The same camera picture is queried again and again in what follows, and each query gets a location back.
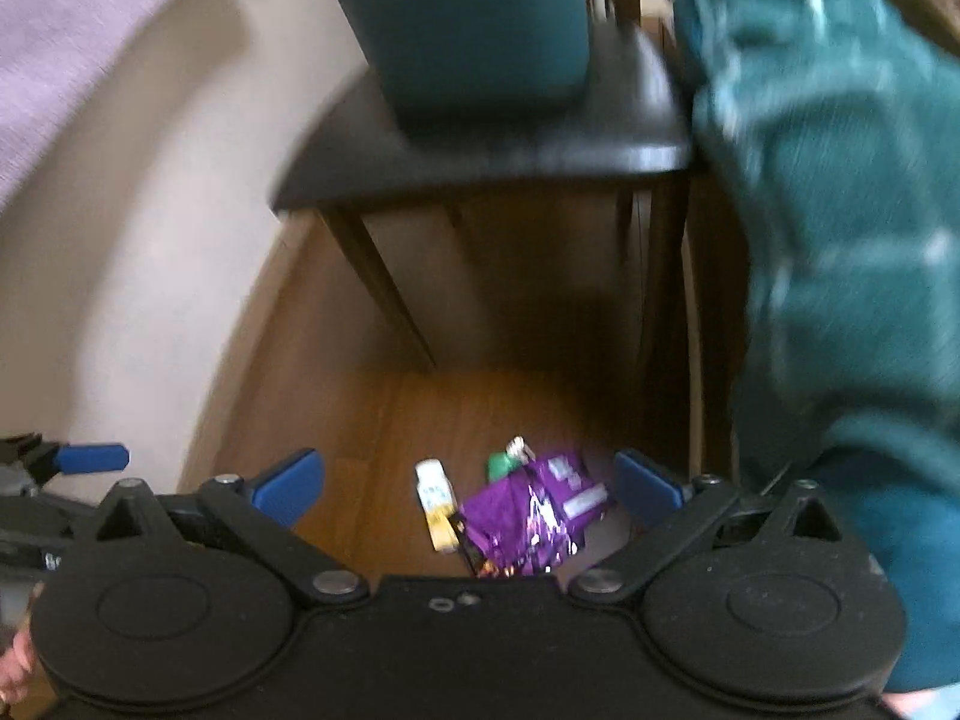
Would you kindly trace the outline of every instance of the black circular cover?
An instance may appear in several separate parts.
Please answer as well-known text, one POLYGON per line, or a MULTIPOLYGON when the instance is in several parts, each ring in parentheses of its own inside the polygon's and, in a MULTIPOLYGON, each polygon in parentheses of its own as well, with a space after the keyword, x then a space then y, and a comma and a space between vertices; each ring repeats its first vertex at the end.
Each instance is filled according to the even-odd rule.
POLYGON ((66 562, 37 600, 32 636, 44 668, 78 693, 182 704, 265 664, 292 620, 282 583, 256 563, 133 539, 66 562))
POLYGON ((796 539, 690 557, 647 590, 642 621, 656 647, 700 683, 775 704, 836 701, 884 679, 904 612, 864 555, 796 539))

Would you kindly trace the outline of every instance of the purple package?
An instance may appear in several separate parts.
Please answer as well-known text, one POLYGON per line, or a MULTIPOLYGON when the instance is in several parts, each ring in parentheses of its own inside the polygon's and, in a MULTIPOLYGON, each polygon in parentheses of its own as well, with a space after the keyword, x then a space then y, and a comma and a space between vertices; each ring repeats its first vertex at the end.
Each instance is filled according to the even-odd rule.
POLYGON ((544 486, 570 536, 582 544, 587 525, 607 510, 610 494, 606 485, 590 479, 583 461, 572 452, 541 454, 526 467, 544 486))
POLYGON ((486 560, 471 561, 478 575, 549 571, 577 551, 544 485, 526 467, 464 501, 458 515, 458 535, 486 560))

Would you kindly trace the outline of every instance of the lavender cloth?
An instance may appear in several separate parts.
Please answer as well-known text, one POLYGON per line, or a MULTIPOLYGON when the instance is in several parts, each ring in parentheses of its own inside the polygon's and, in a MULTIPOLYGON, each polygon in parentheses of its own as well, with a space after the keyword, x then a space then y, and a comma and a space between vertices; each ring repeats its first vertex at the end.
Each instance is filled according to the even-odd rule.
POLYGON ((169 0, 0 0, 0 211, 169 0))

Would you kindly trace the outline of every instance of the hand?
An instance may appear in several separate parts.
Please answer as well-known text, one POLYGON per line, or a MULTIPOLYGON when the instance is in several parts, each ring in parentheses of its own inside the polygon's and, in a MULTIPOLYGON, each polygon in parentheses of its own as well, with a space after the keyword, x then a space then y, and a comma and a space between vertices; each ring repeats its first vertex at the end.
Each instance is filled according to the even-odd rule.
POLYGON ((16 704, 27 697, 27 687, 37 667, 37 653, 30 629, 21 628, 13 644, 0 656, 0 701, 16 704))

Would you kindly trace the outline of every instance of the teal plaid fabric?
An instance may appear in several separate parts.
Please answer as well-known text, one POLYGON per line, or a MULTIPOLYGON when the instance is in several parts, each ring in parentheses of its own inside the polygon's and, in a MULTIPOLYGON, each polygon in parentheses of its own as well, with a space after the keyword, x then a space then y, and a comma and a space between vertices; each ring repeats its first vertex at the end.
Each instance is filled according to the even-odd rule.
MULTIPOLYGON (((960 512, 960 64, 885 0, 676 0, 675 16, 695 132, 750 245, 741 454, 772 473, 875 452, 960 512)), ((909 555, 896 500, 861 515, 909 555)), ((960 593, 960 566, 935 579, 960 593)), ((960 680, 960 619, 944 624, 960 680)))

